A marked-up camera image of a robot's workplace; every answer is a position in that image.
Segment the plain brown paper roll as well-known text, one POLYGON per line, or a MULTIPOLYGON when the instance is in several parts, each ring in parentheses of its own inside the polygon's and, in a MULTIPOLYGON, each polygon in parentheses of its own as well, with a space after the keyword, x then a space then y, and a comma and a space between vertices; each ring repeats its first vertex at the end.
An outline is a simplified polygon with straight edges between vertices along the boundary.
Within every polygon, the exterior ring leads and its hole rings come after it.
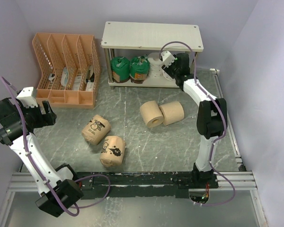
POLYGON ((140 114, 148 128, 156 127, 164 121, 164 116, 157 102, 154 100, 142 104, 140 114))
POLYGON ((159 106, 163 116, 165 126, 179 122, 184 119, 184 109, 179 101, 173 101, 159 106))

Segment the green brown roll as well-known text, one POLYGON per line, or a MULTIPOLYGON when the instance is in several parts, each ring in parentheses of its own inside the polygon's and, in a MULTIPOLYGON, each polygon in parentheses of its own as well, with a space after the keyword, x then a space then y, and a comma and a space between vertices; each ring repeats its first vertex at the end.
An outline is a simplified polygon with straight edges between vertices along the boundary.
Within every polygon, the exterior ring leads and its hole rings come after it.
POLYGON ((130 78, 130 61, 126 57, 114 57, 111 61, 113 81, 125 83, 130 78))
POLYGON ((142 84, 149 73, 150 63, 145 56, 137 56, 130 61, 130 80, 132 83, 142 84))

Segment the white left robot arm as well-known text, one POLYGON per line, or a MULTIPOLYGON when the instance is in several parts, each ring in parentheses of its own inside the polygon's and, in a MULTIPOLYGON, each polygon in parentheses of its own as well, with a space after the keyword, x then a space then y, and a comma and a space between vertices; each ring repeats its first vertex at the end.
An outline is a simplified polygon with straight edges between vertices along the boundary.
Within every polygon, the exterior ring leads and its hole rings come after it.
POLYGON ((0 143, 9 146, 25 164, 36 182, 40 198, 37 207, 59 217, 83 197, 79 177, 69 164, 53 168, 46 159, 34 134, 34 129, 54 125, 57 115, 48 101, 24 107, 20 100, 0 100, 0 143))

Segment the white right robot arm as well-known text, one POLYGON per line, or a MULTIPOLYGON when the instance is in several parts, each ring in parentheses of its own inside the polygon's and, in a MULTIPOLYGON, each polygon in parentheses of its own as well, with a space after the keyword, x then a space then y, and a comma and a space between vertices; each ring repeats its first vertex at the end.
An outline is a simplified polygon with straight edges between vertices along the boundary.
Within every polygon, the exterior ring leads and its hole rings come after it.
POLYGON ((192 170, 191 182, 196 188, 218 187, 217 176, 213 169, 213 156, 219 140, 227 131, 227 103, 224 98, 217 98, 208 92, 190 73, 189 55, 173 55, 172 73, 176 85, 188 94, 198 106, 196 127, 201 136, 198 157, 192 170))

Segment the white dotted paper roll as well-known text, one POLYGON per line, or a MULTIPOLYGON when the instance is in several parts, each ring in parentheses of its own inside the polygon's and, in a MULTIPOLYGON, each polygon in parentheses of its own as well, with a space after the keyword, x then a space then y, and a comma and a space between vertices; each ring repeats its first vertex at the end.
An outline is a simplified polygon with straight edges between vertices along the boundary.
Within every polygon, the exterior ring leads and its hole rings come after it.
POLYGON ((150 68, 148 76, 150 78, 161 78, 163 77, 162 66, 163 63, 159 57, 158 52, 152 52, 147 57, 148 62, 150 63, 150 68))
POLYGON ((162 73, 163 73, 163 77, 168 80, 168 81, 175 81, 174 76, 173 76, 173 71, 166 66, 162 66, 162 73))

